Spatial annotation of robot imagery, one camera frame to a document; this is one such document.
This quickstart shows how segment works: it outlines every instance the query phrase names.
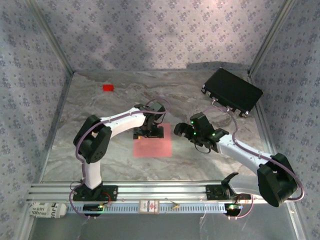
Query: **gray table surface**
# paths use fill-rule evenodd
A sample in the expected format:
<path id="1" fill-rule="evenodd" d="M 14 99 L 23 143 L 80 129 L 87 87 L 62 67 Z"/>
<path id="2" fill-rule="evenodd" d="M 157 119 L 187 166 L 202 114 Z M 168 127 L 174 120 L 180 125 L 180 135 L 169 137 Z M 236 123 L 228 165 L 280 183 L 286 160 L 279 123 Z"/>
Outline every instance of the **gray table surface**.
<path id="1" fill-rule="evenodd" d="M 253 174 L 234 159 L 212 152 L 203 154 L 184 137 L 173 134 L 179 122 L 211 106 L 201 87 L 214 71 L 144 71 L 107 73 L 75 73 L 62 111 L 58 129 L 49 154 L 44 182 L 75 181 L 82 176 L 80 162 L 75 158 L 73 139 L 86 118 L 92 114 L 109 117 L 145 104 L 155 97 L 164 97 L 171 104 L 164 118 L 171 125 L 172 157 L 134 157 L 133 131 L 113 137 L 101 160 L 104 181 L 149 180 L 221 180 L 230 173 Z M 103 84 L 113 84 L 114 92 L 103 92 Z M 215 128 L 230 133 L 235 130 L 230 116 L 219 110 L 207 114 Z M 254 116 L 237 117 L 237 138 L 263 150 Z"/>
<path id="2" fill-rule="evenodd" d="M 171 131 L 179 122 L 188 122 L 194 113 L 211 106 L 201 92 L 213 71 L 150 71 L 76 73 L 58 124 L 43 181 L 74 181 L 81 178 L 73 139 L 92 114 L 109 117 L 135 104 L 165 97 L 171 111 L 164 122 Z M 103 92 L 113 84 L 114 92 Z M 215 128 L 232 133 L 231 118 L 218 110 L 207 114 Z M 263 150 L 254 116 L 236 118 L 237 138 Z M 183 137 L 171 133 L 172 157 L 133 156 L 133 132 L 123 132 L 109 143 L 101 161 L 104 181 L 221 180 L 232 172 L 251 175 L 245 166 L 217 153 L 203 154 Z M 256 204 L 245 218 L 228 220 L 223 214 L 105 214 L 85 220 L 76 214 L 62 219 L 36 219 L 30 240 L 294 240 L 293 224 L 285 205 L 279 208 Z"/>

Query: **black case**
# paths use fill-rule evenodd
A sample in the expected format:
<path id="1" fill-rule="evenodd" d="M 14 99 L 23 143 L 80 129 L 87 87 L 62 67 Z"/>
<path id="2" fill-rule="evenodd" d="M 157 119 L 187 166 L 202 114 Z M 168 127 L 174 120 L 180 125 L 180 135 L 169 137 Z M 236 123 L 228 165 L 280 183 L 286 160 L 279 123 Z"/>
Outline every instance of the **black case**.
<path id="1" fill-rule="evenodd" d="M 263 94 L 261 89 L 223 68 L 205 82 L 201 91 L 219 104 L 230 107 L 233 112 L 240 110 L 241 117 L 249 114 Z"/>

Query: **small red block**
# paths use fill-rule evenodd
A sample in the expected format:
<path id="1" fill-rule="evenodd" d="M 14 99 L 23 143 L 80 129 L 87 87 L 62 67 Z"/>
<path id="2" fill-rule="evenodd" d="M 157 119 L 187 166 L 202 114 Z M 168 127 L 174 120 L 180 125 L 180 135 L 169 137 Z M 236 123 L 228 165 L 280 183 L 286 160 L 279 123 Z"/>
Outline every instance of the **small red block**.
<path id="1" fill-rule="evenodd" d="M 112 84 L 104 84 L 102 88 L 103 88 L 103 91 L 105 91 L 105 92 L 113 92 L 114 91 L 114 86 Z"/>

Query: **label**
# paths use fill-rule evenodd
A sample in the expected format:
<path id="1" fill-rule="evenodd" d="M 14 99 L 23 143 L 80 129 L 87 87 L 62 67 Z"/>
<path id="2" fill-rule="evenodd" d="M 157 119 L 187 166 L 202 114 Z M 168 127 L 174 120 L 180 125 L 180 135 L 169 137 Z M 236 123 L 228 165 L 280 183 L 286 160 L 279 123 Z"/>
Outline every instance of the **label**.
<path id="1" fill-rule="evenodd" d="M 159 200 L 140 200 L 139 213 L 140 214 L 159 214 L 160 203 Z"/>
<path id="2" fill-rule="evenodd" d="M 49 203 L 39 203 L 35 202 L 32 204 L 31 208 L 29 209 L 30 214 L 34 216 L 45 216 L 48 213 Z"/>

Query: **wall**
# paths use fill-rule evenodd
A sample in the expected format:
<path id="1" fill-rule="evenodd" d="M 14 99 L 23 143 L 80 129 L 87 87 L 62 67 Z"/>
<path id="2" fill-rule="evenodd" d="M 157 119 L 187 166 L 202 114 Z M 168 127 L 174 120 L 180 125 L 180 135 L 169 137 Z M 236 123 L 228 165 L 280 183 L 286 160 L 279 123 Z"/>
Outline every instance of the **wall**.
<path id="1" fill-rule="evenodd" d="M 68 75 L 24 1 L 0 9 L 0 239 L 9 240 L 39 180 Z"/>
<path id="2" fill-rule="evenodd" d="M 306 188 L 298 205 L 313 239 L 320 239 L 319 23 L 320 2 L 298 1 L 254 76 L 277 150 Z"/>
<path id="3" fill-rule="evenodd" d="M 282 3 L 283 0 L 39 1 L 76 72 L 220 66 L 246 70 Z"/>

